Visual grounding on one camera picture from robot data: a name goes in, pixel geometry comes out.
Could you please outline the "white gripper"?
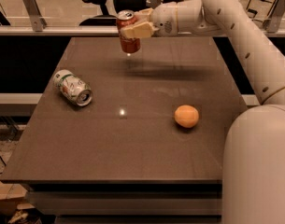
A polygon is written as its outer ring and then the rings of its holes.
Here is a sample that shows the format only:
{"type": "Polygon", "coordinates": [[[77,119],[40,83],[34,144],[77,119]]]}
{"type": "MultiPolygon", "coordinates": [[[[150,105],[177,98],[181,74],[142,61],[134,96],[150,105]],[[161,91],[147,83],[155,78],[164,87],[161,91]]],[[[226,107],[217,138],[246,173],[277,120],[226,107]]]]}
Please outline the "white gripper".
{"type": "Polygon", "coordinates": [[[164,3],[154,10],[145,8],[135,12],[137,21],[134,23],[123,22],[120,33],[127,39],[149,38],[156,36],[175,36],[177,27],[177,3],[164,3]]]}

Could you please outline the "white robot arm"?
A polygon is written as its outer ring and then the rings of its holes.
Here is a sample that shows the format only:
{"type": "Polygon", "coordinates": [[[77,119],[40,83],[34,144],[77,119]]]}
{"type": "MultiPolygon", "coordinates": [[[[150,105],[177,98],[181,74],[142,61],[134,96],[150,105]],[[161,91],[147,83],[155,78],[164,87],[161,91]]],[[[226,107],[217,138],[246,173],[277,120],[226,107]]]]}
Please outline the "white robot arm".
{"type": "Polygon", "coordinates": [[[222,224],[285,224],[285,56],[240,0],[192,0],[140,10],[127,38],[227,35],[259,104],[225,141],[222,224]]]}

